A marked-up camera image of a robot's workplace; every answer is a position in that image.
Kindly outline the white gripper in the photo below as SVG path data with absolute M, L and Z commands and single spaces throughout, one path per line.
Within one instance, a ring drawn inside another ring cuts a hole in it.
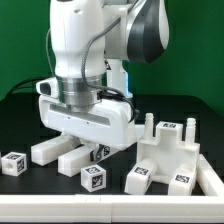
M 131 109 L 124 102 L 103 99 L 85 113 L 74 112 L 57 99 L 41 95 L 39 110 L 46 127 L 98 143 L 96 163 L 102 159 L 105 145 L 125 150 L 137 141 Z

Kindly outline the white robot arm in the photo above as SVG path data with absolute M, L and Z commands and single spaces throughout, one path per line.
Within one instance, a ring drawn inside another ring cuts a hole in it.
M 151 63 L 165 51 L 169 25 L 164 0 L 51 0 L 53 76 L 36 84 L 43 124 L 59 137 L 31 148 L 45 165 L 82 141 L 123 150 L 136 142 L 138 111 L 122 75 L 110 85 L 106 62 Z

